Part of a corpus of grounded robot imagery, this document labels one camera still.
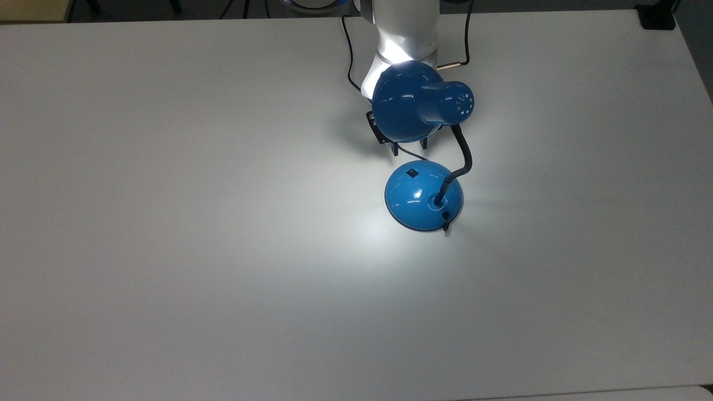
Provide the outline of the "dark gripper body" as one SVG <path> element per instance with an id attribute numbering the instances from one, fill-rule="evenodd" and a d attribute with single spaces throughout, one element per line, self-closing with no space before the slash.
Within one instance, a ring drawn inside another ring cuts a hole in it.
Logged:
<path id="1" fill-rule="evenodd" d="M 377 139 L 377 142 L 379 142 L 380 144 L 394 144 L 394 142 L 388 139 L 383 134 L 382 130 L 378 127 L 376 119 L 374 117 L 374 113 L 372 111 L 368 111 L 365 116 L 367 118 L 367 122 L 370 129 L 372 130 L 374 136 Z"/>

